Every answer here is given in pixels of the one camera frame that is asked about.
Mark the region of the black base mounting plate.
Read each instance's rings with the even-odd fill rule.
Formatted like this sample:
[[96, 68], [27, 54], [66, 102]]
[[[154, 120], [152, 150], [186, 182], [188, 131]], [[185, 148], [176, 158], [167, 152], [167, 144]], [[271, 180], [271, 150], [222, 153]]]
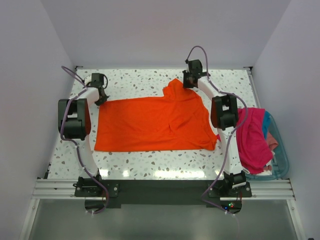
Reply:
[[238, 213], [242, 200], [252, 197], [249, 182], [232, 188], [224, 180], [92, 180], [80, 177], [74, 195], [84, 198], [88, 211], [119, 209], [123, 205], [220, 207]]

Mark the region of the orange t shirt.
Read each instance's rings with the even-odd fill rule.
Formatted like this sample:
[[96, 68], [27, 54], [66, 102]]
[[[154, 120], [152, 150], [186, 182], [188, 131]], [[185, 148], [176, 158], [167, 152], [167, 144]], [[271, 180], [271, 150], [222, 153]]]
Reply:
[[202, 98], [178, 79], [163, 96], [112, 100], [99, 107], [95, 151], [209, 150], [217, 136]]

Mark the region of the clear blue plastic bin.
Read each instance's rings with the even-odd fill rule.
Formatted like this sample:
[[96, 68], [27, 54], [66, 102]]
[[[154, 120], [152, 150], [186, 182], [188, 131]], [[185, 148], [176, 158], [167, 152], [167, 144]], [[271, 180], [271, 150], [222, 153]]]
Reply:
[[270, 132], [278, 142], [278, 146], [274, 149], [274, 151], [271, 151], [272, 175], [257, 176], [257, 175], [246, 174], [246, 178], [248, 180], [251, 180], [251, 181], [281, 180], [289, 172], [290, 163], [287, 157], [285, 147], [283, 145], [280, 132], [278, 130], [278, 127], [272, 115], [270, 115], [270, 126], [268, 128], [268, 132]]

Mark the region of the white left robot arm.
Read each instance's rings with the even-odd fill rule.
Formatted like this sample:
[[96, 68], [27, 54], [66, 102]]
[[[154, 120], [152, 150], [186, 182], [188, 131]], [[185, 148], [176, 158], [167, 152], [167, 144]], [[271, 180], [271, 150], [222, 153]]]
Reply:
[[80, 82], [82, 89], [74, 97], [58, 101], [58, 131], [61, 140], [74, 144], [79, 177], [81, 180], [90, 179], [86, 191], [92, 196], [99, 196], [104, 190], [104, 184], [100, 181], [99, 168], [90, 146], [92, 123], [89, 107], [99, 107], [107, 101], [109, 97], [105, 89], [109, 81], [103, 73], [93, 73], [88, 83], [77, 74], [75, 79]]

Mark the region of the blue t shirt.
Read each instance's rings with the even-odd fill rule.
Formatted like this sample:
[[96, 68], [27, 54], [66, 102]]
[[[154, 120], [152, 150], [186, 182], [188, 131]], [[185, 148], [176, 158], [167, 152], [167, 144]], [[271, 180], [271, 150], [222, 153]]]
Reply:
[[262, 133], [265, 140], [267, 139], [268, 129], [270, 124], [271, 124], [271, 115], [268, 111], [265, 111], [263, 121], [262, 121]]

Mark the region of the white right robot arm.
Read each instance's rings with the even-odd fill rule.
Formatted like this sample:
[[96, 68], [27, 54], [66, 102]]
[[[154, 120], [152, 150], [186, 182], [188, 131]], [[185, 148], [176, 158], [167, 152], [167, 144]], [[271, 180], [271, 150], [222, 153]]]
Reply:
[[217, 129], [223, 149], [224, 159], [221, 167], [223, 172], [223, 192], [230, 197], [235, 196], [242, 186], [246, 185], [236, 131], [239, 123], [238, 97], [234, 93], [221, 90], [213, 84], [211, 76], [203, 71], [200, 60], [186, 60], [183, 71], [183, 87], [198, 88], [211, 100], [210, 121]]

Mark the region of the salmon t shirt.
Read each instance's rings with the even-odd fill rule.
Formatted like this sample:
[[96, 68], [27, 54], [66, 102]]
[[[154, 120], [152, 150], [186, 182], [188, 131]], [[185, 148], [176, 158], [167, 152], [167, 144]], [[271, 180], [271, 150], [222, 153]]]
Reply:
[[277, 140], [272, 136], [272, 134], [269, 131], [266, 135], [266, 143], [271, 151], [274, 151], [274, 149], [279, 145]]

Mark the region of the aluminium frame rail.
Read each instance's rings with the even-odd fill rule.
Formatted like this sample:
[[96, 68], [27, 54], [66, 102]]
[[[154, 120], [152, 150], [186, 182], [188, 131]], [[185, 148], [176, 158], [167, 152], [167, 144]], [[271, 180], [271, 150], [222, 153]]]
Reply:
[[[295, 194], [289, 180], [248, 181], [245, 186], [219, 191], [211, 187], [209, 180], [103, 180], [111, 198], [124, 195], [131, 197], [169, 197], [182, 194], [192, 198], [205, 195], [221, 200], [294, 200]], [[103, 189], [86, 180], [38, 179], [31, 194], [33, 199], [101, 199]]]

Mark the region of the pink t shirt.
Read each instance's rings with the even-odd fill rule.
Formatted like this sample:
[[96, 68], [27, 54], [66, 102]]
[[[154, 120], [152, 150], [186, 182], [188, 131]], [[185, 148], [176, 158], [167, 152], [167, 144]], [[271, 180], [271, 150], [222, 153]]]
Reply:
[[239, 108], [238, 123], [242, 124], [232, 135], [227, 152], [225, 170], [237, 173], [241, 170], [251, 175], [260, 175], [273, 158], [263, 131], [267, 112], [263, 108]]

